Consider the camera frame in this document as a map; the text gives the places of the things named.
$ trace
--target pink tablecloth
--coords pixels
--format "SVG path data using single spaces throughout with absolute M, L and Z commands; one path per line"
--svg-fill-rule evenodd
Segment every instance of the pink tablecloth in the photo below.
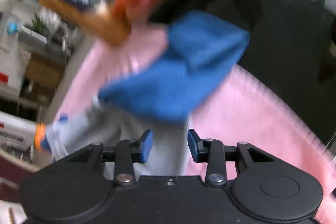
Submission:
M 69 116 L 89 107 L 99 87 L 110 80 L 138 73 L 166 49 L 164 26 L 133 28 L 122 47 L 111 49 L 96 41 L 84 60 L 61 105 Z M 212 96 L 191 114 L 192 126 L 201 138 L 215 138 L 226 145 L 247 141 L 312 174 L 323 186 L 324 199 L 316 219 L 336 223 L 336 171 L 331 157 L 309 128 L 275 94 L 236 65 Z M 190 158 L 188 174 L 202 174 L 205 165 Z M 234 178 L 228 165 L 228 178 Z

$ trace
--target metal bolt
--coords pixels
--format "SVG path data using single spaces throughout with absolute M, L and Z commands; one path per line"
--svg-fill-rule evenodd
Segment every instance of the metal bolt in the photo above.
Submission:
M 209 180 L 213 183 L 220 183 L 225 180 L 224 176 L 221 174 L 211 174 Z
M 168 186 L 174 186 L 176 184 L 176 182 L 173 179 L 169 179 L 167 182 Z
M 129 183 L 133 180 L 133 176 L 130 174 L 120 174 L 117 176 L 118 182 Z

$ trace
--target circular cover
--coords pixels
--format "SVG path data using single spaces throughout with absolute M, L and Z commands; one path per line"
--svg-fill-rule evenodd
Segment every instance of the circular cover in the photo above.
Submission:
M 272 222 L 298 221 L 314 214 L 323 197 L 320 183 L 293 166 L 290 172 L 284 172 L 283 166 L 274 167 L 246 170 L 234 180 L 231 193 L 239 205 L 259 219 Z
M 102 204 L 110 185 L 99 174 L 36 176 L 21 185 L 21 204 L 27 214 L 46 222 L 69 220 Z

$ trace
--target gray garment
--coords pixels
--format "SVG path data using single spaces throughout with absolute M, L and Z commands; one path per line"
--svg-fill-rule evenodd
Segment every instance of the gray garment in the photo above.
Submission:
M 124 139 L 138 139 L 151 129 L 154 143 L 145 164 L 133 164 L 136 176 L 184 175 L 188 165 L 188 122 L 165 123 L 139 119 L 130 113 L 111 106 L 94 103 L 68 122 L 55 122 L 46 128 L 46 138 L 55 160 L 77 151 L 93 142 L 105 146 L 115 145 Z M 106 163 L 105 177 L 112 179 L 114 163 Z

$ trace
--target blue fabric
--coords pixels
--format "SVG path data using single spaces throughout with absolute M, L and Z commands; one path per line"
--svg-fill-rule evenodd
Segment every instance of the blue fabric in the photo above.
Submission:
M 245 51 L 249 32 L 194 11 L 168 29 L 169 48 L 143 73 L 109 83 L 100 102 L 138 117 L 185 120 L 230 72 Z

